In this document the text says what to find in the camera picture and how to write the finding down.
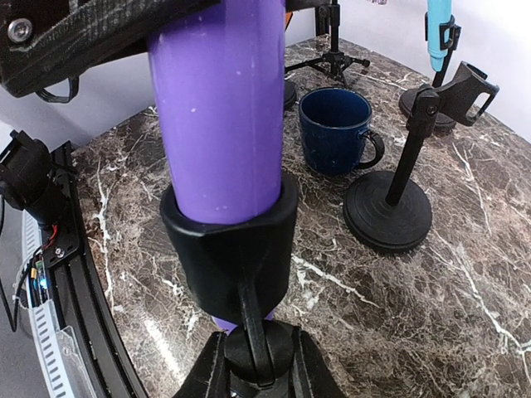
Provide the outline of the purple microphone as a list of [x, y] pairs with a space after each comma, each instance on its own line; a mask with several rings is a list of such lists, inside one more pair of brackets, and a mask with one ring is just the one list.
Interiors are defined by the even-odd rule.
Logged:
[[284, 16], [282, 1], [224, 1], [149, 39], [170, 187], [193, 221], [240, 224], [280, 197]]

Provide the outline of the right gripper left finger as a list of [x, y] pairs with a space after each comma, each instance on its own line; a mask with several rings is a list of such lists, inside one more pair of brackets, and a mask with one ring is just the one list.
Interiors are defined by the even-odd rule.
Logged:
[[173, 398], [226, 398], [231, 396], [231, 376], [225, 358], [224, 332], [208, 338], [184, 383]]

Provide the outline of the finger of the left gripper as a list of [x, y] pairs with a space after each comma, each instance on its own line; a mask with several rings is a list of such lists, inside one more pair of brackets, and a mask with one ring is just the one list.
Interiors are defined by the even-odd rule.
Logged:
[[144, 38], [213, 1], [3, 1], [1, 86], [21, 98], [146, 50]]
[[285, 11], [297, 12], [305, 9], [323, 7], [329, 5], [331, 0], [286, 0]]

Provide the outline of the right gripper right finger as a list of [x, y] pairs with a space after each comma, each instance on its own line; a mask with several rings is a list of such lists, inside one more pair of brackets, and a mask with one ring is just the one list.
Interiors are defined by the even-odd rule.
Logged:
[[299, 327], [292, 332], [295, 347], [291, 367], [294, 397], [345, 398], [314, 339]]

